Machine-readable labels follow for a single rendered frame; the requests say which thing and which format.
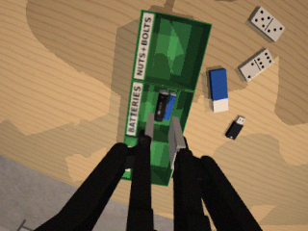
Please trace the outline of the black usb stick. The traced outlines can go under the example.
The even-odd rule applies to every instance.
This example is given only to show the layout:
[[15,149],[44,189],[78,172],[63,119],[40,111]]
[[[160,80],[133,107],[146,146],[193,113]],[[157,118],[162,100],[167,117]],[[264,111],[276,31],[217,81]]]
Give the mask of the black usb stick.
[[241,130],[243,129],[243,123],[245,121],[244,117],[238,116],[236,121],[233,121],[232,124],[230,125],[229,129],[227,130],[225,136],[229,139],[234,140]]

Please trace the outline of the blue and white eraser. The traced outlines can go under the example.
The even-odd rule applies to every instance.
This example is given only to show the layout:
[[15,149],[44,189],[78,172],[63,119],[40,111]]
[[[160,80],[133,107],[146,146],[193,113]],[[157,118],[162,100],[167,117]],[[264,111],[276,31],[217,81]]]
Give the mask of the blue and white eraser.
[[228,111],[227,75],[225,68],[209,71],[212,111],[214,113]]

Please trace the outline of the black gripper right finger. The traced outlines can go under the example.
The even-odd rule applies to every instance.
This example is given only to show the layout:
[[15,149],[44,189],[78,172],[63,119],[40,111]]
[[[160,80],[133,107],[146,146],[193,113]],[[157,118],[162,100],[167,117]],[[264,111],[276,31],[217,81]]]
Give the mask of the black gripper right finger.
[[197,158],[189,150],[176,116],[171,119],[168,146],[174,231],[212,231],[202,200],[217,231],[263,231],[215,160],[207,155]]

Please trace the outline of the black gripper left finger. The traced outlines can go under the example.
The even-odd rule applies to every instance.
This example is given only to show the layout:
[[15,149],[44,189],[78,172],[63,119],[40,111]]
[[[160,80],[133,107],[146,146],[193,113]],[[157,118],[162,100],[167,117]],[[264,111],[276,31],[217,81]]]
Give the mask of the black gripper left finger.
[[133,173],[126,231],[154,231],[150,154],[154,115],[148,113],[137,145],[114,144],[61,211],[33,231],[92,231],[125,169],[130,168]]

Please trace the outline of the green three-compartment bin rack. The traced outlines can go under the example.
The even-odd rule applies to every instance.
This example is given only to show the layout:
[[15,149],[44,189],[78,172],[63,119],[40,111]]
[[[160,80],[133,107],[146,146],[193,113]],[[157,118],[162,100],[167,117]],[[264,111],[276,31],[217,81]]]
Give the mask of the green three-compartment bin rack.
[[212,25],[141,10],[123,142],[129,147],[136,145],[139,131],[145,130],[147,114],[155,114],[160,90],[167,90],[168,96],[177,93],[169,120],[154,121],[151,185],[168,187],[173,171],[169,126],[173,116],[179,117],[184,134]]

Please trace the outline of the black aa battery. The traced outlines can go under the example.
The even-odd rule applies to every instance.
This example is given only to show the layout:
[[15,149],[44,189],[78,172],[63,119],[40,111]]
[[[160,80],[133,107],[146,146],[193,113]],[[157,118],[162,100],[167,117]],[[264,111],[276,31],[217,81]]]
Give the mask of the black aa battery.
[[156,106],[156,111],[154,115],[154,120],[157,122],[163,121],[165,110],[166,110],[166,105],[167,105],[167,98],[168,98],[168,91],[160,90],[158,101],[157,101],[157,106]]

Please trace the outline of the white domino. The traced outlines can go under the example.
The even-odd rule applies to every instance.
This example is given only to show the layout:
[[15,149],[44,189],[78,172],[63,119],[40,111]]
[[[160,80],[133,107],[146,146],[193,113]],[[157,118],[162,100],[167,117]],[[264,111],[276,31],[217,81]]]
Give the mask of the white domino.
[[274,60],[268,48],[265,48],[245,64],[240,66],[239,71],[243,75],[244,79],[249,82],[273,63]]
[[276,42],[285,30],[285,27],[262,6],[258,7],[248,22],[256,27],[272,42]]

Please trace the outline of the blue battery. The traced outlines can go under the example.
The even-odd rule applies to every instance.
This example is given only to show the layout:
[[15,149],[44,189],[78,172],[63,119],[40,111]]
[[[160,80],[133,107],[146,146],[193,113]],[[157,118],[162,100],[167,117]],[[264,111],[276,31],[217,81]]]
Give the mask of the blue battery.
[[164,114],[164,119],[166,119],[166,120],[169,120],[169,118],[170,118],[172,108],[173,108],[173,105],[174,105],[174,101],[175,101],[175,98],[176,98],[176,94],[177,93],[175,93],[175,92],[171,92],[169,94],[167,106],[166,106],[166,110],[165,110],[165,114]]

